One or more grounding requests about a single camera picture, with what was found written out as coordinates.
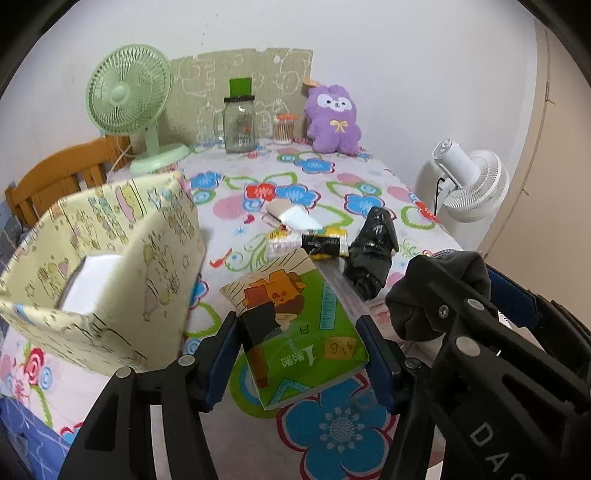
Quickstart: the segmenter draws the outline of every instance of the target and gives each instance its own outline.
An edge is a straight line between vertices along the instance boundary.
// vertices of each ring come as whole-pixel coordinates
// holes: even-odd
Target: green book
[[[369,356],[353,322],[304,250],[221,291],[236,306],[264,409],[306,398],[364,369]]]

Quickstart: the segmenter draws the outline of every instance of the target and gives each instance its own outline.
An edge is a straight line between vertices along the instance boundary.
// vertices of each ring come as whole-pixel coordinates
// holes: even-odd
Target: black plastic bag
[[[374,299],[386,286],[392,267],[392,250],[398,252],[398,238],[390,212],[372,207],[355,241],[343,274],[364,300]]]

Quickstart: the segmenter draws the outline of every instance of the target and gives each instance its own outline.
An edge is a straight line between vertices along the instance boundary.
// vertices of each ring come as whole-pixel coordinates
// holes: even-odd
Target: chair backrest
[[[6,199],[12,214],[29,228],[61,197],[80,191],[76,177],[88,188],[106,181],[103,163],[114,163],[129,145],[129,137],[103,137],[66,148],[38,163],[16,188],[8,187]],[[118,168],[126,163],[121,159]]]

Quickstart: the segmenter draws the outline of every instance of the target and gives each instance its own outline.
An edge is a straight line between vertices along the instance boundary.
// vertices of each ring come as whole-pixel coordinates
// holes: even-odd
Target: fan base
[[[150,173],[168,167],[170,164],[182,160],[190,153],[187,145],[181,143],[163,145],[157,155],[149,157],[147,152],[140,154],[131,163],[129,171],[132,174]]]

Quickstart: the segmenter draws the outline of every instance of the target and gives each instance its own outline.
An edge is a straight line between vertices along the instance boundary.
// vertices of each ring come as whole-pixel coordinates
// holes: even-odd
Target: door frame
[[[546,107],[548,102],[551,101],[548,98],[550,89],[550,43],[548,40],[548,29],[538,19],[534,19],[534,22],[538,64],[530,127],[528,128],[519,163],[511,179],[507,196],[478,247],[478,251],[483,254],[484,258],[489,254],[496,240],[501,235],[507,220],[517,204],[519,195],[522,192],[523,194],[528,194],[523,187],[538,150],[542,127],[544,126]]]

